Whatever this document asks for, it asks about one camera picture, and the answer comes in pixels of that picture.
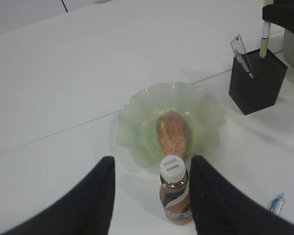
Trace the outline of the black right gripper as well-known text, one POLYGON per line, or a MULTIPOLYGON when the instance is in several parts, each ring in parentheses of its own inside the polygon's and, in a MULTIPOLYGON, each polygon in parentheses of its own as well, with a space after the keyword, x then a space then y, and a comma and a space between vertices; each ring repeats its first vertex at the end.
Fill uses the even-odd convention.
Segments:
POLYGON ((294 34, 294 0, 275 0, 264 6, 262 18, 294 34))

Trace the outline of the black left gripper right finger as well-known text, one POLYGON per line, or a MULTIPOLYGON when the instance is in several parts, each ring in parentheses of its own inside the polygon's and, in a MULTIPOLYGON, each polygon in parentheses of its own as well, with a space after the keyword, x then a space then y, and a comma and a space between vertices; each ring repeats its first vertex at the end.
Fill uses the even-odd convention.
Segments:
POLYGON ((245 196, 201 155, 191 158, 190 203, 199 235, 294 235, 294 224, 245 196))

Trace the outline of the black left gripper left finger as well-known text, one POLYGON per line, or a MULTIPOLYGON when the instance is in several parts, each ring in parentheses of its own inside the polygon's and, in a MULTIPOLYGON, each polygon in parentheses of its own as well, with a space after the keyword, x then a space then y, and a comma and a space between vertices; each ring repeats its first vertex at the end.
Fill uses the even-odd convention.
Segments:
POLYGON ((115 159, 103 157, 66 195, 7 235, 106 235, 115 200, 115 159))

